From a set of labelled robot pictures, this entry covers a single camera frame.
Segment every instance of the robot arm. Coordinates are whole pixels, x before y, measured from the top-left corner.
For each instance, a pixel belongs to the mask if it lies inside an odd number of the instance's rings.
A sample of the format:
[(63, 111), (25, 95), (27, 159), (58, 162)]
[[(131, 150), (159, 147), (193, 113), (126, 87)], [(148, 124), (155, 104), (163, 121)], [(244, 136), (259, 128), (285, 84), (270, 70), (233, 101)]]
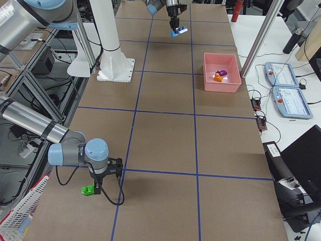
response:
[(0, 8), (0, 62), (35, 28), (77, 29), (76, 0), (8, 0)]
[(168, 16), (171, 18), (170, 26), (175, 34), (179, 33), (180, 19), (178, 15), (187, 9), (187, 5), (180, 4), (179, 0), (144, 0), (150, 14), (156, 14), (166, 5)]
[(51, 119), (8, 98), (0, 91), (0, 118), (21, 126), (41, 139), (53, 142), (49, 148), (48, 161), (53, 166), (88, 165), (90, 175), (95, 180), (94, 194), (100, 194), (102, 179), (115, 174), (122, 175), (122, 159), (109, 158), (107, 143), (102, 139), (92, 139), (86, 143), (85, 136), (55, 123)]

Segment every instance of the silver robot arm segment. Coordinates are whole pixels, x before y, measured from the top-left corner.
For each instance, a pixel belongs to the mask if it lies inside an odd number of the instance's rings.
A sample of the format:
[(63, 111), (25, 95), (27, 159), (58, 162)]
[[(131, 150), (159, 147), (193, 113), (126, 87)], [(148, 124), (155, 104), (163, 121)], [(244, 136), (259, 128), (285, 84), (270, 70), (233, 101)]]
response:
[(77, 28), (76, 0), (8, 0), (0, 8), (0, 62), (35, 28)]

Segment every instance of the white desk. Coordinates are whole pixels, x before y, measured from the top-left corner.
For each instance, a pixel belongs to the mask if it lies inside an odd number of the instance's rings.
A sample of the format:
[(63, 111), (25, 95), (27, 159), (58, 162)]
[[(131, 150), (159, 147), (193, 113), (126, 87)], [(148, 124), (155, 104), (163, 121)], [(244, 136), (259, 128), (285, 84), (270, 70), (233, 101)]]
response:
[[(248, 55), (263, 21), (263, 16), (239, 16), (236, 23), (230, 22), (236, 47), (238, 48), (238, 54), (240, 55), (241, 65), (243, 65), (246, 60), (246, 58), (241, 56)], [(277, 17), (273, 23), (272, 28), (265, 38), (263, 45), (260, 48), (258, 56), (266, 53), (282, 54), (282, 49), (284, 48), (290, 37), (291, 33), (287, 28), (285, 22), (281, 17)], [(258, 84), (255, 65), (265, 64), (267, 61), (283, 63), (287, 61), (293, 67), (298, 67), (306, 64), (307, 62), (298, 62), (295, 58), (295, 54), (298, 49), (299, 47), (295, 48), (295, 50), (293, 50), (292, 52), (292, 55), (264, 55), (262, 57), (256, 57), (248, 75), (246, 76), (246, 83), (248, 85), (254, 86), (256, 90), (261, 92), (262, 96), (266, 96), (269, 93), (269, 90)], [(263, 71), (264, 66), (257, 66), (257, 70), (260, 83), (270, 88), (271, 86), (267, 82)], [(296, 75), (304, 75), (312, 72), (313, 70), (310, 65), (305, 65), (300, 68), (294, 68), (294, 73)], [(317, 76), (313, 74), (304, 78), (307, 81), (306, 90), (303, 90), (306, 101), (316, 102), (321, 100), (321, 82), (319, 81)], [(313, 125), (318, 124), (319, 126), (321, 126), (321, 103), (309, 106), (313, 114), (313, 119), (303, 120), (282, 118), (275, 106), (274, 101), (272, 100), (272, 96), (270, 96), (267, 105), (266, 102), (267, 98), (263, 98), (261, 100), (261, 107), (262, 110), (267, 113), (267, 121), (277, 126), (281, 132), (281, 140), (277, 144), (281, 151), (289, 146), (292, 142), (294, 142)], [(279, 138), (278, 131), (269, 124), (267, 124), (267, 127), (268, 130), (262, 133), (262, 142), (264, 143), (269, 141), (277, 141)], [(304, 240), (305, 234), (294, 233), (286, 222), (284, 223), (284, 225), (289, 240), (293, 240), (296, 236), (301, 236), (301, 240)], [(308, 240), (319, 241), (320, 237), (321, 224), (315, 224), (311, 229)]]

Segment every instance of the white basket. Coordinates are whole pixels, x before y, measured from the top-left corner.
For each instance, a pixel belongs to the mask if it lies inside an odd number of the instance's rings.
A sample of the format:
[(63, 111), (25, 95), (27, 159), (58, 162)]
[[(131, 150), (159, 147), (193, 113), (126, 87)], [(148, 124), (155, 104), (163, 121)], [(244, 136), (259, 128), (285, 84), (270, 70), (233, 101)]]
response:
[(22, 241), (24, 235), (18, 228), (29, 213), (34, 212), (46, 187), (49, 175), (44, 175), (27, 193), (27, 195), (0, 222), (1, 241)]

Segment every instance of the grid line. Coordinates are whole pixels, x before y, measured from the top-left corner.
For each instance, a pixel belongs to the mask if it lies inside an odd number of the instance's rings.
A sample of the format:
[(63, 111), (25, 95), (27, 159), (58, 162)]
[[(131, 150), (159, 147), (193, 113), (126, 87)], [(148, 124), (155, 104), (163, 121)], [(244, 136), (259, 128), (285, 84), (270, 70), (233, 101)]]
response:
[(187, 74), (187, 75), (192, 75), (191, 73), (180, 73), (180, 72), (162, 72), (162, 71), (151, 71), (151, 70), (145, 70), (144, 72), (146, 73), (160, 73), (160, 74)]
[[(158, 41), (142, 41), (142, 40), (119, 40), (120, 42), (138, 42), (138, 43), (152, 43), (152, 44), (184, 44), (190, 45), (189, 43), (176, 43), (176, 42), (158, 42)], [(227, 45), (227, 44), (194, 44), (201, 46), (220, 46), (220, 47), (236, 47), (236, 45)]]
[(255, 119), (255, 117), (243, 117), (243, 116), (229, 116), (229, 115), (216, 115), (216, 114), (196, 114), (196, 113), (179, 113), (179, 112), (162, 112), (152, 110), (138, 110), (138, 109), (117, 109), (117, 108), (104, 108), (104, 107), (91, 107), (91, 106), (79, 106), (80, 109), (101, 109), (101, 110), (115, 110), (115, 111), (128, 111), (128, 112), (141, 112), (141, 113), (155, 113), (155, 114), (178, 114), (178, 115), (193, 115), (193, 116), (205, 116), (205, 117), (217, 117), (217, 118), (236, 118), (236, 119)]
[[(153, 17), (152, 17), (151, 22), (150, 22), (150, 29), (149, 29), (149, 34), (148, 34), (148, 41), (150, 40), (152, 22), (153, 22)], [(134, 125), (135, 125), (135, 118), (136, 118), (136, 114), (137, 114), (137, 107), (138, 107), (138, 101), (139, 101), (139, 95), (140, 95), (140, 88), (141, 88), (141, 83), (142, 83), (142, 79), (143, 79), (143, 75), (144, 75), (144, 69), (145, 69), (145, 63), (146, 63), (146, 58), (147, 58), (148, 46), (149, 46), (149, 43), (147, 43), (147, 45), (146, 45), (146, 52), (145, 52), (145, 57), (144, 57), (144, 63), (143, 63), (143, 67), (142, 67), (142, 73), (141, 73), (141, 77), (140, 77), (140, 83), (139, 83), (138, 94), (137, 94), (137, 99), (136, 99), (135, 111), (134, 111), (134, 116), (133, 116), (133, 120), (132, 120), (130, 135), (129, 135), (129, 141), (128, 141), (126, 159), (125, 159), (125, 163), (124, 163), (124, 171), (123, 171), (123, 174), (122, 174), (122, 180), (121, 180), (121, 185), (120, 185), (121, 188), (123, 188), (124, 181), (125, 181), (126, 166), (127, 166), (128, 156), (129, 156), (131, 138), (132, 138), (132, 134), (133, 134), (133, 130), (134, 130)], [(119, 191), (118, 203), (120, 202), (120, 198), (121, 198), (121, 191)], [(116, 225), (117, 225), (118, 212), (119, 212), (119, 206), (116, 207), (114, 224), (113, 224), (112, 233), (111, 233), (111, 238), (110, 238), (111, 241), (114, 240), (114, 235), (115, 235), (115, 230), (116, 230)]]
[[(64, 167), (77, 167), (76, 165), (66, 165)], [(227, 179), (243, 179), (243, 180), (256, 180), (256, 181), (273, 181), (272, 178), (266, 177), (242, 177), (242, 176), (229, 176), (229, 175), (216, 175), (216, 174), (196, 174), (189, 172), (168, 172), (168, 171), (157, 171), (157, 170), (145, 170), (145, 169), (124, 169), (126, 172), (145, 172), (145, 173), (157, 173), (167, 175), (182, 175), (182, 176), (199, 176), (199, 177), (212, 177), (212, 178), (227, 178)]]
[[(144, 18), (126, 18), (126, 17), (116, 17), (116, 19), (131, 19), (131, 20), (151, 20), (151, 19), (144, 19)], [(168, 22), (168, 20), (166, 19), (153, 19), (153, 20), (157, 20), (157, 21), (166, 21)], [(195, 22), (195, 23), (215, 23), (215, 24), (229, 24), (229, 22), (220, 22), (220, 21), (191, 21), (191, 20), (180, 20), (180, 22)]]
[(196, 191), (197, 191), (197, 218), (199, 241), (202, 241), (201, 229), (201, 201), (200, 201), (200, 182), (199, 182), (199, 163), (197, 148), (197, 124), (196, 124), (196, 100), (195, 100), (195, 79), (194, 79), (194, 59), (193, 59), (193, 35), (192, 35), (192, 8), (190, 4), (190, 23), (191, 23), (191, 59), (192, 59), (192, 85), (193, 85), (193, 111), (194, 111), (194, 140), (195, 140), (195, 166), (196, 166)]

